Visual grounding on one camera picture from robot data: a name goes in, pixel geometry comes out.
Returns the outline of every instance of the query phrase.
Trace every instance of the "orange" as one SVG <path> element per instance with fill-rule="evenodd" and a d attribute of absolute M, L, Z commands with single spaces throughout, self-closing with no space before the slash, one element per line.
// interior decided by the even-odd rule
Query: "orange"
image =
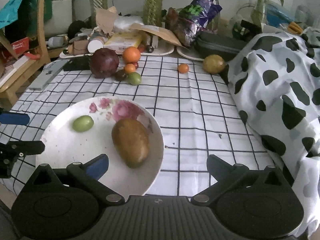
<path fill-rule="evenodd" d="M 141 53 L 136 47 L 129 47 L 125 49 L 122 54 L 123 60 L 126 64 L 138 62 L 141 58 Z"/>
<path fill-rule="evenodd" d="M 127 64 L 124 66 L 123 69 L 127 74 L 129 74 L 129 73 L 133 73 L 136 71 L 136 66 L 133 64 Z"/>
<path fill-rule="evenodd" d="M 189 71 L 188 64 L 180 64 L 179 67 L 178 67 L 178 71 L 181 74 L 187 73 Z"/>

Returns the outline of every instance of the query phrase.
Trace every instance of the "red onion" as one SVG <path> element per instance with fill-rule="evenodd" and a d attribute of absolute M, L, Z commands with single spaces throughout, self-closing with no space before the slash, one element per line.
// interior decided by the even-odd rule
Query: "red onion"
<path fill-rule="evenodd" d="M 102 48 L 96 50 L 90 61 L 90 70 L 96 78 L 113 76 L 119 66 L 119 57 L 114 50 Z"/>

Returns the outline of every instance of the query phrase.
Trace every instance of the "tangerine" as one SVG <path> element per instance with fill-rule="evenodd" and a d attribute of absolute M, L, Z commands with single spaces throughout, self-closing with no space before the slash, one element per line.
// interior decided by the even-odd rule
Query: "tangerine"
<path fill-rule="evenodd" d="M 133 64 L 127 64 L 124 66 L 123 69 L 127 74 L 129 74 L 129 73 L 133 73 L 136 71 L 136 66 Z"/>
<path fill-rule="evenodd" d="M 128 47 L 122 54 L 123 60 L 126 64 L 138 62 L 141 58 L 141 53 L 136 47 Z"/>

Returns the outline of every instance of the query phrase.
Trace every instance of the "white tray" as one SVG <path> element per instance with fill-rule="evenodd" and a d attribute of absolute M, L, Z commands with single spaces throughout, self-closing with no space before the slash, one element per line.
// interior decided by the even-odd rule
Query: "white tray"
<path fill-rule="evenodd" d="M 195 61 L 203 61 L 204 60 L 194 47 L 192 47 L 191 49 L 187 49 L 185 47 L 177 47 L 177 52 L 179 55 L 181 55 L 187 59 L 191 59 L 191 60 L 195 60 Z"/>
<path fill-rule="evenodd" d="M 165 42 L 164 40 L 159 41 L 158 48 L 156 48 L 152 53 L 143 52 L 142 56 L 165 56 L 174 52 L 174 45 Z M 83 57 L 84 55 L 92 56 L 93 53 L 89 54 L 81 54 L 81 55 L 65 55 L 63 52 L 60 53 L 60 58 L 73 58 L 73 57 Z"/>

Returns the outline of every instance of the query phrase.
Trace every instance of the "white tablecloth with black grid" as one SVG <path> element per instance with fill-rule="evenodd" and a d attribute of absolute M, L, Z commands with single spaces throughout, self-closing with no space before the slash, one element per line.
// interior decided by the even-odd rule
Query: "white tablecloth with black grid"
<path fill-rule="evenodd" d="M 177 67 L 189 64 L 189 72 Z M 69 106 L 95 96 L 131 99 L 154 115 L 161 126 L 165 150 L 161 171 L 149 195 L 193 196 L 216 180 L 206 160 L 215 154 L 230 164 L 250 169 L 273 165 L 272 159 L 243 125 L 228 87 L 201 62 L 175 57 L 142 57 L 137 72 L 142 83 L 132 86 L 113 78 L 96 79 L 90 71 L 61 71 L 43 91 L 27 90 L 12 112 L 27 113 L 27 126 L 1 125 L 0 142 L 40 140 L 49 123 Z M 35 170 L 36 157 L 19 158 L 11 179 L 0 180 L 19 194 Z"/>

